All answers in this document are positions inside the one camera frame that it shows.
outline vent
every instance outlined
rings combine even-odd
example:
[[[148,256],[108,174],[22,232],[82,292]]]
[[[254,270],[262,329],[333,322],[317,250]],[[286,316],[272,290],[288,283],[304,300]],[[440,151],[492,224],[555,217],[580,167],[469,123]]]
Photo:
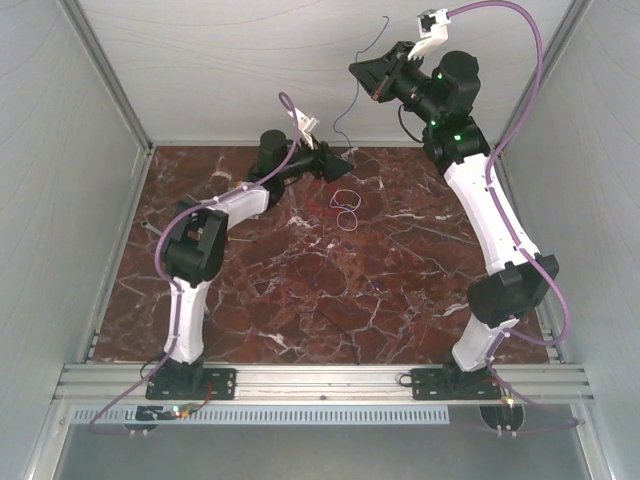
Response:
[[[72,423],[87,424],[101,407],[78,406]],[[140,423],[136,406],[116,406],[97,423]],[[170,420],[191,425],[446,425],[446,406],[206,406],[193,415]]]

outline wall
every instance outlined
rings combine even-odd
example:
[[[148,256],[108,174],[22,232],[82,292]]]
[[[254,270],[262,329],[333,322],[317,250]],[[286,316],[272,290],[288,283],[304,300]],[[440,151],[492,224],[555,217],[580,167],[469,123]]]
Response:
[[[0,0],[0,478],[22,478],[77,361],[138,147],[60,6]]]
[[[593,0],[507,152],[524,224],[558,257],[575,316],[567,349],[587,367],[617,479],[640,470],[638,51],[637,1]]]
[[[417,40],[416,16],[468,0],[80,0],[131,104],[159,142],[256,143],[269,128],[291,129],[277,99],[287,91],[316,116],[318,137],[332,141],[334,119],[351,103],[347,67],[391,18],[380,42],[361,59]],[[550,40],[571,0],[520,0]],[[483,87],[475,117],[496,140],[516,105],[535,58],[528,25],[504,8],[456,17],[450,40],[425,61],[430,74],[447,50],[480,61]],[[397,103],[362,95],[340,126],[359,144],[410,143],[398,127]],[[408,120],[419,134],[424,125]]]

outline red marble pattern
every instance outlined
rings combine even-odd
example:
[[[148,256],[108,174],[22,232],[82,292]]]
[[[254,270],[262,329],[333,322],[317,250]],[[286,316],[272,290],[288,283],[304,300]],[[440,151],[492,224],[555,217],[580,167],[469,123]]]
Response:
[[[204,199],[228,190],[255,154],[231,147],[156,151],[95,360],[146,360],[166,339],[169,288],[153,266],[157,236],[140,222],[163,228],[185,195]],[[354,232],[337,227],[328,208],[332,191],[310,176],[277,207],[229,232],[208,296],[208,360],[443,361],[469,319],[467,288],[484,274],[473,229],[420,149],[365,148],[354,161],[353,174],[334,183],[362,197]],[[540,336],[535,316],[519,328]],[[544,348],[518,339],[505,342],[498,358],[548,361]]]

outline white connector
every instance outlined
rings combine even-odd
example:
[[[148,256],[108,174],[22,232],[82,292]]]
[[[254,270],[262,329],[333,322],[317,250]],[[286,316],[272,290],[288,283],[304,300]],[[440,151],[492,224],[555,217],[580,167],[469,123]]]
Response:
[[[293,114],[291,112],[288,112],[288,113],[291,116],[291,118],[293,118]],[[296,108],[296,117],[298,117],[298,130],[300,130],[300,134],[302,135],[302,138],[304,139],[306,144],[309,145],[309,148],[311,149],[316,148],[315,145],[313,144],[313,138],[311,137],[311,130],[313,130],[316,127],[316,125],[318,125],[318,123],[320,122],[314,117],[308,117],[297,108]]]
[[[409,52],[409,60],[424,58],[449,38],[447,25],[451,23],[448,10],[427,10],[418,16],[420,40]]]

